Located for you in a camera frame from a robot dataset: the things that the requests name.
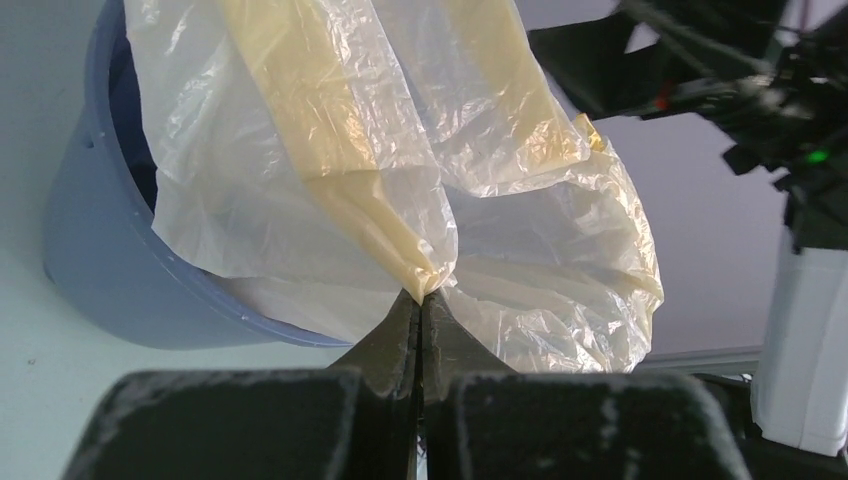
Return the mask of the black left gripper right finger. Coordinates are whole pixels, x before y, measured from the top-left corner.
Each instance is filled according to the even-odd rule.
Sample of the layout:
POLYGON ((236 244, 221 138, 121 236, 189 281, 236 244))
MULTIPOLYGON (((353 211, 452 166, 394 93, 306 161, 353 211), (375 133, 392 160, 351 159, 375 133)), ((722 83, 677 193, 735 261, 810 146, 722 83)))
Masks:
POLYGON ((746 479, 724 414, 674 373, 521 374, 429 295, 421 312, 432 479, 746 479))

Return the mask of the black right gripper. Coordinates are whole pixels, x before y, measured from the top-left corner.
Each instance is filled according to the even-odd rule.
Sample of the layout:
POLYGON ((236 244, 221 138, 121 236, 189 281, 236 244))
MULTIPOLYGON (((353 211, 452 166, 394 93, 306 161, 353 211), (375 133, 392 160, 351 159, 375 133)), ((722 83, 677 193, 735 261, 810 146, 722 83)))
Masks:
POLYGON ((624 1, 531 30, 531 50, 592 120, 694 113, 732 140, 737 175, 777 172, 794 251, 847 247, 847 11, 784 46, 783 1, 624 1), (628 51, 640 23, 658 36, 628 51))

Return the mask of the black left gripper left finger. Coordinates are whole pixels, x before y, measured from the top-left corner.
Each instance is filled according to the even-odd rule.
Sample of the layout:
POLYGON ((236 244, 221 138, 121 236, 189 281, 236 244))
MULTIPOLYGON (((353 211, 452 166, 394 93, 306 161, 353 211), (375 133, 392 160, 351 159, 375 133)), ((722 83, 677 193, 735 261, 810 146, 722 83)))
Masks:
POLYGON ((67 479, 412 479, 421 309, 401 293, 323 369, 141 371, 93 411, 67 479))

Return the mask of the translucent yellowish plastic trash bag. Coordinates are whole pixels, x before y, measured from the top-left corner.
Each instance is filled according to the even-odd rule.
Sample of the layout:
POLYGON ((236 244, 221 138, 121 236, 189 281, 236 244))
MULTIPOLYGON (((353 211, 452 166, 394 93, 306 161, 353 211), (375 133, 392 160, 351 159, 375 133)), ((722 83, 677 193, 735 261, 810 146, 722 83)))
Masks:
POLYGON ((511 1, 128 1, 153 231, 260 315, 360 341, 444 296, 519 371, 633 369, 641 200, 511 1))

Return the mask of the blue plastic trash bin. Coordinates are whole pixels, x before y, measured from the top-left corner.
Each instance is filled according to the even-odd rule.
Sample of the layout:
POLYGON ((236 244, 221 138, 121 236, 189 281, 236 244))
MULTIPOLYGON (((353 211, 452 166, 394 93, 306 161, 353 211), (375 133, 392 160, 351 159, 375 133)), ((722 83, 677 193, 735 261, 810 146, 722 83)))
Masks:
POLYGON ((83 80, 44 223, 44 270, 60 294, 100 329, 145 347, 336 347, 252 311, 153 232, 155 166, 119 1, 106 2, 93 27, 83 80))

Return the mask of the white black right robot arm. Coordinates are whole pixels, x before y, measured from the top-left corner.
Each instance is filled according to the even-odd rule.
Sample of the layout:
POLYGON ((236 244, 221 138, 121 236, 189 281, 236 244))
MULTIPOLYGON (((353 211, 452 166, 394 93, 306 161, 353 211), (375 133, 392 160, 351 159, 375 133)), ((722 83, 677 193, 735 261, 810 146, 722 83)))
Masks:
POLYGON ((535 29, 531 50, 593 120, 694 113, 736 175, 777 174, 779 270, 750 382, 703 375, 756 479, 847 475, 847 12, 800 24, 784 1, 621 1, 535 29))

